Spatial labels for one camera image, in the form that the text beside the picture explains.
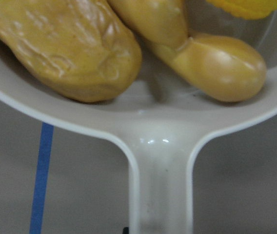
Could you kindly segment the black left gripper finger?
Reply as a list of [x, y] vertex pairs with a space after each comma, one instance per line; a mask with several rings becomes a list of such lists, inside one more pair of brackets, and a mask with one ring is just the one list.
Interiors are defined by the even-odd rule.
[[129, 234], [129, 228], [124, 227], [123, 230], [122, 230], [122, 234]]

